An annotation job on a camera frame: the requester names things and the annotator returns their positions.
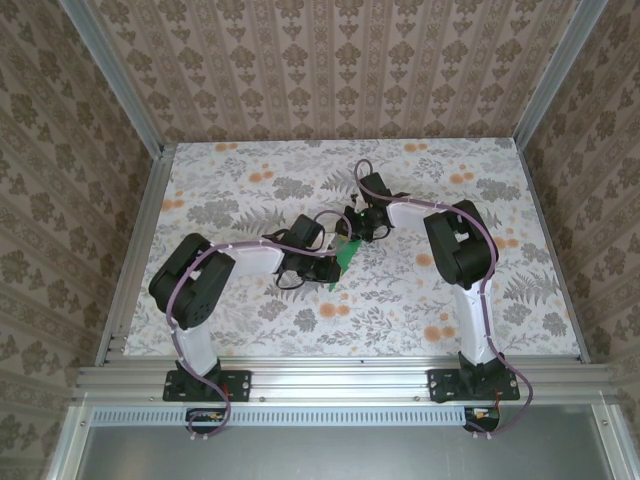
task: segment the damask wallpaper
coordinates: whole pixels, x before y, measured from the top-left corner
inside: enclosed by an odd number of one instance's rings
[[[611,0],[526,148],[593,359],[640,438],[640,2]]]
[[[149,163],[59,4],[0,2],[0,478],[46,468]]]
[[[510,136],[577,0],[90,0],[167,142]]]

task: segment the table surface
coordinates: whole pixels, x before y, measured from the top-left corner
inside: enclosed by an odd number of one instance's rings
[[[256,239],[305,213],[342,211],[368,158],[394,193],[476,204],[498,248],[494,339],[511,355],[579,355],[567,304],[511,139],[195,143],[177,148],[126,355],[173,355],[147,286],[182,238]],[[321,219],[332,230],[335,219]],[[333,291],[278,289],[274,276],[230,282],[210,321],[221,355],[424,356],[459,350],[451,286],[425,233],[396,229],[362,244]]]

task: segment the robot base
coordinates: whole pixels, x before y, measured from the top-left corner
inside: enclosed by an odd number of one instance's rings
[[[177,364],[177,370],[167,373],[162,399],[165,402],[221,402],[222,398],[213,389],[192,377]],[[248,402],[251,393],[249,370],[221,370],[220,364],[205,375],[207,380],[218,385],[230,402]]]
[[[459,353],[459,369],[427,371],[429,394],[436,403],[450,401],[519,400],[515,373],[494,358],[486,364],[472,365]]]

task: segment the metal rail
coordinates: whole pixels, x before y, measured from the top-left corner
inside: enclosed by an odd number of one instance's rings
[[[152,406],[162,401],[166,372],[173,359],[114,360],[81,370],[76,405]],[[602,404],[613,401],[604,365],[572,357],[511,357],[532,382],[535,405]],[[457,368],[455,357],[414,358],[221,358],[225,369],[253,372],[250,402],[282,406],[437,405],[429,397],[425,372]],[[522,403],[527,395],[521,385]],[[469,405],[451,402],[447,405]],[[203,405],[181,403],[176,405]]]

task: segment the metal corner post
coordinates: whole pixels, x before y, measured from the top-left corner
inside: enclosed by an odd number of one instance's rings
[[[519,149],[527,146],[606,4],[607,0],[589,0],[578,5],[513,133]]]
[[[153,231],[158,221],[158,215],[160,215],[164,191],[169,182],[175,153],[175,145],[165,146],[162,156],[151,167],[149,180],[140,203],[138,217],[122,265],[118,285],[113,295],[100,347],[98,348],[96,366],[104,364],[112,335],[116,332],[121,333],[131,323],[136,307],[136,298],[153,241]]]
[[[162,134],[149,116],[135,87],[129,81],[100,22],[91,11],[90,2],[86,0],[60,0],[60,3],[78,30],[80,38],[91,52],[94,61],[100,67],[111,90],[115,93],[151,157],[154,161],[158,160],[163,144]]]
[[[580,348],[580,359],[584,363],[590,363],[591,358],[589,357],[587,344],[584,341],[584,336],[582,335],[582,329],[580,328],[580,324],[578,323],[578,317],[576,316],[576,312],[573,308],[573,304],[571,303],[571,296],[569,295],[567,282],[565,282],[564,280],[564,275],[562,274],[562,268],[560,267],[560,261],[558,260],[558,255],[556,255],[556,249],[551,240],[551,234],[549,233],[547,222],[544,219],[544,215],[542,214],[542,207],[540,207],[540,200],[538,199],[538,195],[536,194],[536,190],[533,185],[533,180],[531,179],[531,173],[529,172],[529,167],[527,166],[527,162],[524,158],[524,153],[522,153],[522,149],[520,149],[520,147],[517,146],[517,142],[516,142],[516,147],[518,148],[518,155],[520,155],[520,162],[522,163],[522,169],[524,170],[524,175],[527,178],[527,184],[529,185],[529,191],[531,192],[531,197],[533,198],[533,204],[536,207],[536,212],[538,213],[538,218],[540,219],[540,226],[542,227],[544,238],[547,241],[547,245],[549,246],[549,255],[551,256],[551,261],[553,262],[553,266],[558,275],[558,282],[560,283],[560,289],[562,291],[562,295],[564,296],[565,303],[567,304],[567,310],[569,311],[569,318],[571,319],[571,325],[573,326],[573,331],[576,334],[576,340],[578,341],[578,348]]]

